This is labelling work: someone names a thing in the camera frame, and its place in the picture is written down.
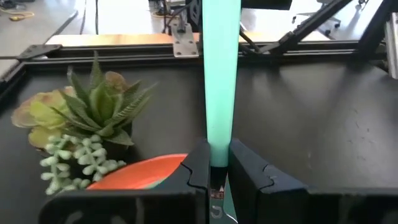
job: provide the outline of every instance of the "metal bracket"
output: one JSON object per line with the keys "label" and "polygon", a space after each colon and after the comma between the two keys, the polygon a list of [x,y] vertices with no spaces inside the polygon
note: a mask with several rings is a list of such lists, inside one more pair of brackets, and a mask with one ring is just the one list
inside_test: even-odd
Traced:
{"label": "metal bracket", "polygon": [[29,46],[23,53],[21,53],[17,59],[20,61],[29,60],[32,58],[36,58],[39,56],[46,55],[50,52],[54,52],[62,48],[60,44],[40,44],[40,45],[31,45]]}
{"label": "metal bracket", "polygon": [[398,12],[386,24],[387,59],[390,76],[398,80]]}
{"label": "metal bracket", "polygon": [[185,32],[181,32],[178,24],[171,25],[173,37],[173,52],[177,58],[197,58],[199,51],[195,39],[193,38],[192,27],[185,24]]}

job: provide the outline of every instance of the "potted plant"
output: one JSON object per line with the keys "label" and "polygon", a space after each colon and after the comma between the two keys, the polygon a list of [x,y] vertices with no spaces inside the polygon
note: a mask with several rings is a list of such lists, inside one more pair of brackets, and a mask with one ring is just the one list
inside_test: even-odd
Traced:
{"label": "potted plant", "polygon": [[41,176],[51,180],[49,195],[83,189],[126,165],[132,122],[153,87],[138,91],[140,81],[128,85],[116,72],[104,75],[96,52],[88,88],[72,67],[67,77],[71,86],[36,94],[11,118],[15,126],[31,128],[29,142],[45,157],[40,165],[50,168]]}

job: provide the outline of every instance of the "floor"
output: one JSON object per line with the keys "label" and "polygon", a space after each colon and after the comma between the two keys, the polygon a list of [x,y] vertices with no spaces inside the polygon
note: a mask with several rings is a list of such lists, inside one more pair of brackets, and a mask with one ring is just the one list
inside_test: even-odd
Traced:
{"label": "floor", "polygon": [[[31,44],[44,43],[70,16],[78,10],[72,23],[61,34],[79,34],[86,2],[86,21],[83,34],[95,34],[95,0],[36,0],[27,3],[34,17],[12,22],[0,12],[0,57],[19,55]],[[333,39],[359,39],[381,0],[370,0],[364,9],[353,0],[336,17],[342,20],[339,29],[333,29]],[[290,11],[244,9],[241,20],[249,31],[272,32],[281,27],[292,27],[292,17],[299,12],[320,8],[316,0],[293,0]],[[147,0],[99,1],[100,34],[151,34],[163,28],[162,18],[153,17],[156,8]],[[296,24],[306,19],[298,16]]]}

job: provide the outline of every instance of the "orange object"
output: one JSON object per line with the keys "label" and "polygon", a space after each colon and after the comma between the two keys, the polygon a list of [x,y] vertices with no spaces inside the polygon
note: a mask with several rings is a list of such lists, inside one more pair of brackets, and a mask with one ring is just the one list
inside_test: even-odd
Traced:
{"label": "orange object", "polygon": [[186,154],[171,154],[137,162],[107,175],[99,182],[91,184],[87,189],[144,189],[166,179],[186,156]]}

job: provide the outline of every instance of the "string of pearls plant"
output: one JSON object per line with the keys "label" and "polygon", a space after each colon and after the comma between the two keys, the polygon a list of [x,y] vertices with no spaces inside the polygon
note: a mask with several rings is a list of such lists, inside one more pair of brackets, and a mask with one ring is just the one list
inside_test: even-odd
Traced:
{"label": "string of pearls plant", "polygon": [[[47,195],[65,190],[85,189],[92,182],[101,180],[107,173],[126,165],[124,161],[106,159],[102,139],[96,134],[84,139],[66,134],[61,137],[50,136],[45,150],[50,157],[42,159],[40,165],[50,168],[50,172],[41,175],[43,180],[50,180],[50,185],[45,191]],[[82,173],[92,176],[92,179],[72,180],[70,165],[65,163],[70,159],[76,159],[79,165],[85,166]]]}

